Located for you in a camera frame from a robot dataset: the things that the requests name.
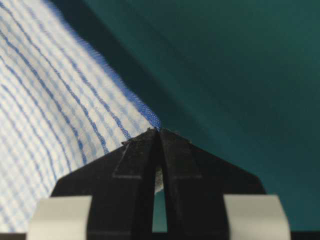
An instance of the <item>green backdrop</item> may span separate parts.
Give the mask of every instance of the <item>green backdrop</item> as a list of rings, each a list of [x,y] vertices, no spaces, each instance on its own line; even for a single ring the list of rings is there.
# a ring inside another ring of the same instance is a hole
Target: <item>green backdrop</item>
[[[292,230],[320,230],[320,1],[54,2],[163,127],[256,174]]]

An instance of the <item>blue and white checkered fabric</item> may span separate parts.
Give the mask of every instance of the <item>blue and white checkered fabric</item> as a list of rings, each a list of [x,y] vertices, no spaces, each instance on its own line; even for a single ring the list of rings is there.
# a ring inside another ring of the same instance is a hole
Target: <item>blue and white checkered fabric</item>
[[[160,122],[52,3],[0,3],[0,232],[63,175]]]

